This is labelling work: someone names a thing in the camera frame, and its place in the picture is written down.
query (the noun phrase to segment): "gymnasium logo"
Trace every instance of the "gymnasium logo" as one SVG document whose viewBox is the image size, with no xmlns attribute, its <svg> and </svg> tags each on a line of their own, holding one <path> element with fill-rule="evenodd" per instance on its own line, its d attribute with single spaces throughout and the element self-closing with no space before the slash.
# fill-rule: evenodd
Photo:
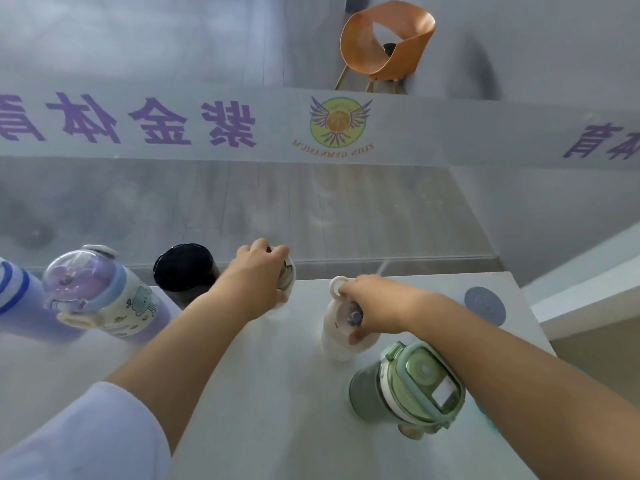
<svg viewBox="0 0 640 480">
<path fill-rule="evenodd" d="M 354 144 L 367 126 L 371 101 L 364 105 L 345 97 L 319 103 L 311 97 L 311 135 L 327 148 Z"/>
</svg>

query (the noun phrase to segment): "chinese character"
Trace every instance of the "chinese character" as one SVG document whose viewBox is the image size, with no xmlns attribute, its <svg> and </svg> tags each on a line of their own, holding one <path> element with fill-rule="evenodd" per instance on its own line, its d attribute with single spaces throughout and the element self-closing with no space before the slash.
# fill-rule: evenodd
<svg viewBox="0 0 640 480">
<path fill-rule="evenodd" d="M 604 126 L 587 126 L 586 131 L 580 136 L 578 143 L 574 144 L 563 158 L 569 158 L 574 153 L 580 153 L 580 158 L 585 158 L 594 151 L 606 139 L 611 138 L 614 133 L 622 131 L 621 126 L 612 126 L 613 123 L 607 123 Z"/>
<path fill-rule="evenodd" d="M 204 120 L 213 121 L 216 124 L 213 131 L 209 133 L 212 138 L 211 144 L 217 146 L 228 141 L 229 146 L 233 148 L 238 148 L 240 143 L 253 148 L 255 142 L 252 141 L 251 126 L 255 123 L 255 119 L 249 113 L 249 106 L 243 104 L 241 114 L 238 101 L 231 101 L 231 106 L 227 107 L 224 107 L 222 101 L 215 101 L 214 104 L 215 106 L 204 103 L 200 106 L 208 111 L 202 113 Z"/>
<path fill-rule="evenodd" d="M 640 133 L 629 133 L 627 136 L 628 140 L 614 146 L 607 152 L 607 154 L 613 154 L 609 160 L 613 160 L 618 155 L 626 155 L 622 160 L 628 160 L 636 151 L 640 150 Z"/>
<path fill-rule="evenodd" d="M 151 115 L 156 110 L 159 115 Z M 184 124 L 187 118 L 169 111 L 156 98 L 147 98 L 145 105 L 137 111 L 130 112 L 129 115 L 135 121 L 145 120 L 153 122 L 152 125 L 140 125 L 140 128 L 147 133 L 145 138 L 147 143 L 160 144 L 191 144 L 188 139 L 182 139 L 184 135 Z M 179 125 L 168 125 L 167 123 L 180 123 Z"/>
<path fill-rule="evenodd" d="M 49 109 L 61 109 L 64 111 L 65 126 L 62 128 L 62 131 L 69 133 L 72 136 L 75 133 L 82 133 L 91 143 L 98 143 L 94 136 L 97 134 L 110 137 L 114 143 L 120 142 L 120 138 L 118 138 L 116 131 L 113 129 L 113 127 L 116 126 L 117 121 L 103 110 L 89 94 L 80 95 L 86 104 L 73 104 L 64 93 L 56 93 L 56 96 L 58 96 L 62 104 L 48 102 L 46 103 L 46 106 Z M 93 110 L 96 116 L 98 116 L 98 119 L 104 128 L 99 124 L 94 123 L 85 114 L 85 112 L 91 110 Z"/>
<path fill-rule="evenodd" d="M 44 141 L 44 136 L 27 118 L 24 108 L 12 102 L 22 102 L 22 99 L 12 94 L 0 94 L 0 136 L 9 141 L 20 141 L 16 133 L 31 133 L 38 141 Z"/>
</svg>

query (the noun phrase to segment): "wooden chair leg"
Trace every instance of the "wooden chair leg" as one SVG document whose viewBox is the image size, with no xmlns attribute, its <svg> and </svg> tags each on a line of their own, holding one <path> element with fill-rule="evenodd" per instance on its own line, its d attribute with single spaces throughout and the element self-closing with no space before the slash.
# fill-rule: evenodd
<svg viewBox="0 0 640 480">
<path fill-rule="evenodd" d="M 338 79 L 338 82 L 335 83 L 335 88 L 333 89 L 334 91 L 337 91 L 338 88 L 340 88 L 340 84 L 344 80 L 344 76 L 347 75 L 347 71 L 348 70 L 349 70 L 349 66 L 344 66 L 344 69 L 342 70 L 342 73 L 340 74 L 340 79 Z"/>
</svg>

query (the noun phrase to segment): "transparent purple lid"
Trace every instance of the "transparent purple lid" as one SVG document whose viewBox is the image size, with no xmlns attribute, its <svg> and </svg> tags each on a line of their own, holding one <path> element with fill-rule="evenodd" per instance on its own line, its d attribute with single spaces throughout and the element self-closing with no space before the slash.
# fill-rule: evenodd
<svg viewBox="0 0 640 480">
<path fill-rule="evenodd" d="M 115 256 L 106 246 L 89 244 L 55 259 L 42 275 L 45 306 L 80 313 L 111 285 L 117 271 Z"/>
</svg>

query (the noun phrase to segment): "wing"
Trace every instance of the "wing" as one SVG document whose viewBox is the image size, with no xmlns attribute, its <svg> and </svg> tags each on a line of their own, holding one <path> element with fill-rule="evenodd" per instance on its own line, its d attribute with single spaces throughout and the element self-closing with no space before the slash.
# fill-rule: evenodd
<svg viewBox="0 0 640 480">
<path fill-rule="evenodd" d="M 351 124 L 349 125 L 349 128 L 357 128 L 366 122 L 369 117 L 369 111 L 371 110 L 371 108 L 369 108 L 371 101 L 351 112 Z"/>
<path fill-rule="evenodd" d="M 314 102 L 311 104 L 311 122 L 320 128 L 326 128 L 326 121 L 329 119 L 329 110 L 322 104 L 316 101 L 316 98 L 311 96 L 311 100 Z"/>
</svg>

